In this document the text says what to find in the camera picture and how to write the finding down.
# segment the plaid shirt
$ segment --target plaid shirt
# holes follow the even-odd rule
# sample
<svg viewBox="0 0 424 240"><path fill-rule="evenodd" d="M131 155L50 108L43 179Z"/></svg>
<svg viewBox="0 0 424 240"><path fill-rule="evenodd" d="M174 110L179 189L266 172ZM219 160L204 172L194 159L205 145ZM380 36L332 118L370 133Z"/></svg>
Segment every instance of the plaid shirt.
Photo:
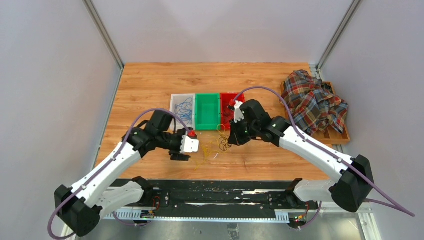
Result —
<svg viewBox="0 0 424 240"><path fill-rule="evenodd" d="M330 125L343 133L348 104L328 89L323 81L305 70L294 71L283 83L281 97L287 102L296 125L308 135L324 132Z"/></svg>

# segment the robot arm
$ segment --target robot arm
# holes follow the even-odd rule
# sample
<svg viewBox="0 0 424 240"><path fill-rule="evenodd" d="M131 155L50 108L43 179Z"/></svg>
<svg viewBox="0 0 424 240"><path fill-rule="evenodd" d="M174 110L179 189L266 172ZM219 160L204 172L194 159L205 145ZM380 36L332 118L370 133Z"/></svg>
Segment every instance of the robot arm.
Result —
<svg viewBox="0 0 424 240"><path fill-rule="evenodd" d="M291 126L290 122L283 117L271 118L261 104L254 99L245 103L235 102L234 120L230 122L230 126L229 144L240 146L250 140L260 139L298 154L330 177L330 180L321 181L295 179L291 188L287 191L286 197L301 202L334 201L342 209L354 213L372 190L372 187L360 176L352 172L345 164L342 164L343 160L354 166L374 182L370 162L367 158L361 155L353 158L333 150L299 130L300 134L309 141L336 154L339 158L335 159L325 151L306 142Z"/></svg>
<svg viewBox="0 0 424 240"><path fill-rule="evenodd" d="M199 140L196 135L189 136L185 129L175 133L166 132L172 119L173 117L166 112L155 111L149 121L144 121L131 129L119 155L115 156L115 153L119 151L123 142L120 142L93 171L70 188L64 185L57 188L54 192L56 207L82 188L57 214L74 233L79 237L85 236L96 227L100 219L111 212L128 204L137 202L143 204L150 201L153 187L142 177L136 177L112 191L105 191L128 167L138 162L148 152L161 148L169 150L171 160L188 161L190 156L183 153L198 151ZM95 178L85 185L87 179L93 176Z"/></svg>

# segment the gray wall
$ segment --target gray wall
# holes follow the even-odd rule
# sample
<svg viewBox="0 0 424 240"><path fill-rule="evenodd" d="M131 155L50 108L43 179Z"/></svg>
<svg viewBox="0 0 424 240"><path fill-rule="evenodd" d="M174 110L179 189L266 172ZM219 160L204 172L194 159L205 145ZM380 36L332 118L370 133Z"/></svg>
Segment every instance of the gray wall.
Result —
<svg viewBox="0 0 424 240"><path fill-rule="evenodd" d="M49 238L53 193L92 168L119 74L82 1L0 1L0 239Z"/></svg>
<svg viewBox="0 0 424 240"><path fill-rule="evenodd" d="M316 63L352 0L94 0L124 62Z"/></svg>
<svg viewBox="0 0 424 240"><path fill-rule="evenodd" d="M347 150L368 157L377 185L416 214L375 205L384 240L424 235L423 23L422 0L364 0L322 71L349 103Z"/></svg>

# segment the green plastic bin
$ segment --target green plastic bin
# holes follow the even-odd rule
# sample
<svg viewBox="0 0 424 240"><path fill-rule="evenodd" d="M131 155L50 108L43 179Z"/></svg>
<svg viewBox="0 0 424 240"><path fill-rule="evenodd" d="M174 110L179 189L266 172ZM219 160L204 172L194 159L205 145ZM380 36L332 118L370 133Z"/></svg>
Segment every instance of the green plastic bin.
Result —
<svg viewBox="0 0 424 240"><path fill-rule="evenodd" d="M221 101L219 93L197 93L194 114L196 130L221 129Z"/></svg>

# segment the wooden tabletop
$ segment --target wooden tabletop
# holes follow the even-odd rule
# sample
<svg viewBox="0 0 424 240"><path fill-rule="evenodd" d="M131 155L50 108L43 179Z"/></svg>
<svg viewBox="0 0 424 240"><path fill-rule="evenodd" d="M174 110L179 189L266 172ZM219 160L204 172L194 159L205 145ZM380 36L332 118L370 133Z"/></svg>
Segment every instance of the wooden tabletop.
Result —
<svg viewBox="0 0 424 240"><path fill-rule="evenodd" d="M169 109L171 94L239 92L266 86L280 92L280 84L294 70L310 71L307 63L127 63L107 123L96 165L121 141L140 112ZM245 93L258 100L273 118L284 116L278 98L263 89ZM147 114L143 119L150 119ZM196 131L200 145L216 142L217 131ZM213 146L211 151L218 151ZM120 177L146 179L291 181L328 179L321 170L288 150L261 141L214 152L206 160L202 148L186 161L171 161L167 150L156 149Z"/></svg>

